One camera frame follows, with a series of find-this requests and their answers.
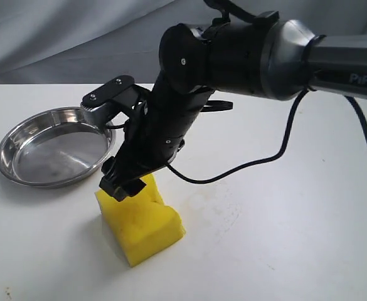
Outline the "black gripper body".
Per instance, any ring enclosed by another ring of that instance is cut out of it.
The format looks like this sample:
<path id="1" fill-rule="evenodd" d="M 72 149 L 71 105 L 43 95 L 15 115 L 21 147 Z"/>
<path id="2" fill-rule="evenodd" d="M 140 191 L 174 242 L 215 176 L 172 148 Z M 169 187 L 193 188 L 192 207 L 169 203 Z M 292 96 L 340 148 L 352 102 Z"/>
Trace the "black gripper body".
<path id="1" fill-rule="evenodd" d="M 163 168 L 213 93 L 201 87 L 181 94 L 159 75 L 147 100 L 147 114 L 115 155 L 114 183 L 125 184 Z"/>

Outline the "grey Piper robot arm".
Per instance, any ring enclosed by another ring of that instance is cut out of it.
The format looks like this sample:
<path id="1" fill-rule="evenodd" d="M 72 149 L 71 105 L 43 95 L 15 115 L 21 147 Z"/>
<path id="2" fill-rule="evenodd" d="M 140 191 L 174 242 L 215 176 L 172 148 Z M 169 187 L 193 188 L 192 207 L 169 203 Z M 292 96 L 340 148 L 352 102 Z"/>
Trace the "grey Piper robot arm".
<path id="1" fill-rule="evenodd" d="M 313 90 L 367 99 L 367 35 L 316 35 L 276 12 L 201 34 L 173 26 L 161 39 L 159 64 L 123 144 L 102 167 L 100 188 L 118 201 L 138 194 L 143 176 L 170 166 L 216 91 L 281 101 Z"/>

